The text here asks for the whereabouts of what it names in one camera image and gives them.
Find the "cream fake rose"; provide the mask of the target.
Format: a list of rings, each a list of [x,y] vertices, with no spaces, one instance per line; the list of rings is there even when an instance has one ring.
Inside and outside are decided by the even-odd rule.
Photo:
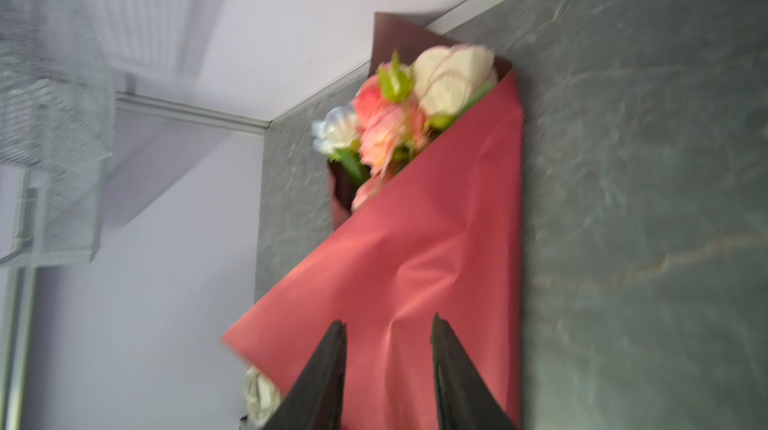
[[[443,131],[497,84],[495,56],[485,46],[433,46],[411,66],[413,92],[427,117],[427,127]]]

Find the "dark red wrapping paper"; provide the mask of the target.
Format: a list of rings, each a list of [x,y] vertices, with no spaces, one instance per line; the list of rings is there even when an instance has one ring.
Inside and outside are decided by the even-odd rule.
[[[340,320],[348,339],[341,429],[439,429],[436,314],[522,423],[523,108],[509,62],[497,69],[499,86],[454,130],[224,334],[286,397]]]

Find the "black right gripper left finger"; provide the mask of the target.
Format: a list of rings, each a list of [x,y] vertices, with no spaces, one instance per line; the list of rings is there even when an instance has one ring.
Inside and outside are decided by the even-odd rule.
[[[335,320],[263,429],[341,429],[347,348],[346,326]]]

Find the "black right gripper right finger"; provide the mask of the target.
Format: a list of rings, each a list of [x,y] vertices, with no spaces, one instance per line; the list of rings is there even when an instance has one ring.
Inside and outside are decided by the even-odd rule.
[[[514,430],[447,320],[436,314],[431,348],[440,430]]]

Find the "white fake flower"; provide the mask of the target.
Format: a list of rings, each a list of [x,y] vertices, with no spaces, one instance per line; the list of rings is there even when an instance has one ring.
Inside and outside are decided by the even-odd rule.
[[[312,122],[311,132],[314,149],[329,162],[340,164],[356,187],[370,178],[361,160],[359,120],[351,104],[329,110],[324,119]]]

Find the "cream printed ribbon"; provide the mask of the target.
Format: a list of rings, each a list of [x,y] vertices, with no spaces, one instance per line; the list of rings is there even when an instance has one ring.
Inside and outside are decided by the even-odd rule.
[[[246,415],[240,429],[263,429],[282,402],[276,385],[256,367],[250,367],[243,381]]]

